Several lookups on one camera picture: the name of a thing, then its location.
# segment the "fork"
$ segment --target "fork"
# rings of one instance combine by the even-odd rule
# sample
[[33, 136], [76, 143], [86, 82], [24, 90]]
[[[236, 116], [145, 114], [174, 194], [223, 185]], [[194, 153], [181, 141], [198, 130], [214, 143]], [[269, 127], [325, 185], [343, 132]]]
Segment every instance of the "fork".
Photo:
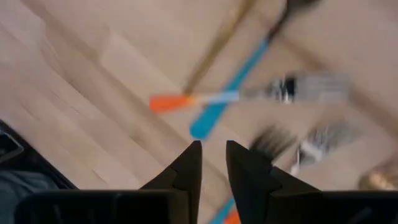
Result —
[[272, 162], [279, 158], [296, 140], [297, 137], [290, 131], [271, 125], [254, 139], [249, 150], [258, 152], [259, 155]]

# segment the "wooden floor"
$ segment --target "wooden floor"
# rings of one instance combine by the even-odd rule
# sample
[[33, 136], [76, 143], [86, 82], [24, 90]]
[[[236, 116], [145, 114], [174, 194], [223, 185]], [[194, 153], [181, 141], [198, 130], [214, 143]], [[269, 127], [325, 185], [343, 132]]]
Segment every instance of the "wooden floor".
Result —
[[[238, 0], [0, 1], [0, 119], [81, 189], [137, 189], [193, 140], [191, 108], [162, 116], [156, 93], [180, 92]], [[196, 90], [218, 90], [275, 21], [283, 1], [259, 0]], [[324, 1], [296, 17], [245, 86], [292, 70], [329, 69], [355, 83], [349, 106], [233, 105], [204, 145], [199, 222], [231, 196], [224, 145], [247, 146], [266, 125], [298, 136], [320, 119], [346, 116], [362, 138], [299, 177], [352, 189], [390, 157], [398, 134], [398, 4]]]

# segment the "dark fabric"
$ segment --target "dark fabric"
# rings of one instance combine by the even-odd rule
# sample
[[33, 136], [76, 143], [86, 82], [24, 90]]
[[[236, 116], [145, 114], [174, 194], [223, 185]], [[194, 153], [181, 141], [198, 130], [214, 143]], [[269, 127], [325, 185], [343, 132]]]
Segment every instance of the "dark fabric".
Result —
[[57, 185], [43, 174], [0, 170], [0, 223], [14, 223], [15, 208], [23, 198], [55, 189]]

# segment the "metal utensil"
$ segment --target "metal utensil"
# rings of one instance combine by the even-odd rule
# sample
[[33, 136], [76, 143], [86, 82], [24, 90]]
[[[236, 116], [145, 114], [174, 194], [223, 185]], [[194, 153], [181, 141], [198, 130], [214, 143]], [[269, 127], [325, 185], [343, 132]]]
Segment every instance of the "metal utensil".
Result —
[[[261, 58], [267, 52], [268, 45], [275, 39], [275, 36], [282, 29], [283, 25], [297, 12], [305, 9], [320, 0], [287, 0], [282, 16], [278, 22], [271, 28], [266, 38], [260, 43], [259, 48], [253, 52], [246, 63], [235, 74], [234, 78], [228, 83], [224, 91], [237, 91], [246, 77], [251, 73], [254, 67], [260, 62]], [[206, 139], [219, 121], [228, 107], [228, 103], [209, 105], [199, 115], [198, 119], [190, 126], [190, 133], [196, 139]]]

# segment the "black plastic part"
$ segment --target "black plastic part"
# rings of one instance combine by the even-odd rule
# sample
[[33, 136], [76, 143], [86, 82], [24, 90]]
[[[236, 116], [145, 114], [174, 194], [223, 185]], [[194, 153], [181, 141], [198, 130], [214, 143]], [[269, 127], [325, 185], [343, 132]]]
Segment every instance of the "black plastic part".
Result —
[[197, 223], [202, 151], [193, 142], [140, 190], [60, 190], [32, 195], [17, 207], [16, 224]]
[[142, 189], [178, 189], [189, 195], [190, 223], [196, 223], [201, 188], [201, 142], [192, 144]]
[[77, 189], [75, 185], [2, 120], [0, 120], [0, 130], [12, 136], [24, 148], [19, 155], [0, 163], [0, 169], [39, 172], [50, 177], [60, 189]]
[[321, 192], [233, 141], [226, 158], [242, 224], [398, 223], [398, 192]]
[[30, 196], [15, 223], [190, 223], [187, 195], [178, 190], [62, 190]]
[[272, 164], [234, 141], [226, 143], [229, 183], [242, 223], [264, 223], [269, 194], [282, 186], [269, 172]]

